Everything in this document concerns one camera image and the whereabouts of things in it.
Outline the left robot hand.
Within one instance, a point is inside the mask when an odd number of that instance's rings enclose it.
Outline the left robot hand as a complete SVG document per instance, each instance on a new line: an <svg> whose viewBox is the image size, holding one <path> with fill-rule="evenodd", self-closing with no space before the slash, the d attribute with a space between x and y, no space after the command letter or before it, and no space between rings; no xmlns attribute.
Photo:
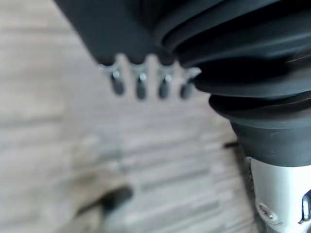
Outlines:
<svg viewBox="0 0 311 233"><path fill-rule="evenodd" d="M190 79L250 159L268 232L311 227L311 3L308 0L58 0L93 59L149 54Z"/></svg>

